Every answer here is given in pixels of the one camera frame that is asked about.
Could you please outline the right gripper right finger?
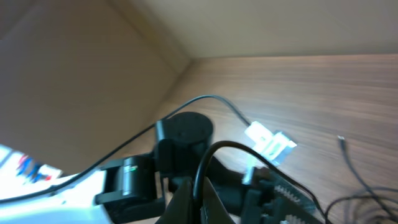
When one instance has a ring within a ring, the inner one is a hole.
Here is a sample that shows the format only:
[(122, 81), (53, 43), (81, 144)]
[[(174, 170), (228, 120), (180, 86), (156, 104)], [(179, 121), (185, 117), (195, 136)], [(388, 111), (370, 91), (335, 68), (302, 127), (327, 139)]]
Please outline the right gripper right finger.
[(222, 204), (210, 180), (205, 177), (200, 208), (201, 224), (235, 224)]

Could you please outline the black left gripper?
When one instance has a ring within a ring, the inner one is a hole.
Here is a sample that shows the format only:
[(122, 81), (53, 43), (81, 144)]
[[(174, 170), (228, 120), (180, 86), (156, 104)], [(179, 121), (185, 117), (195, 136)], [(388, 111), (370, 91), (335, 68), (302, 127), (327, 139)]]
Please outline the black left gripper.
[(268, 167), (240, 173), (215, 159), (214, 188), (228, 213), (241, 223), (321, 222), (315, 203)]

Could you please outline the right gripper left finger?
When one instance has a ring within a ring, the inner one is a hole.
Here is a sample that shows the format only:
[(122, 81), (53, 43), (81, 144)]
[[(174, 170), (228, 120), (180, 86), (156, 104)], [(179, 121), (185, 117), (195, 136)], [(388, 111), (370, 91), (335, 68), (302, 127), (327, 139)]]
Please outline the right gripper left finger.
[(189, 224), (192, 223), (192, 178), (186, 177), (167, 205), (165, 212), (155, 224)]

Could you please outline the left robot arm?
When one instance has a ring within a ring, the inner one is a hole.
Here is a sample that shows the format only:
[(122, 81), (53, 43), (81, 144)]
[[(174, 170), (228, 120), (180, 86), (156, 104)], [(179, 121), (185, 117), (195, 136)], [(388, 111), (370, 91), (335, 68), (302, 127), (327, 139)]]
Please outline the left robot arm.
[(108, 162), (46, 189), (1, 200), (2, 223), (316, 223), (315, 197), (269, 161), (249, 175), (214, 158), (234, 141), (212, 142), (213, 124), (184, 112), (155, 126), (152, 152)]

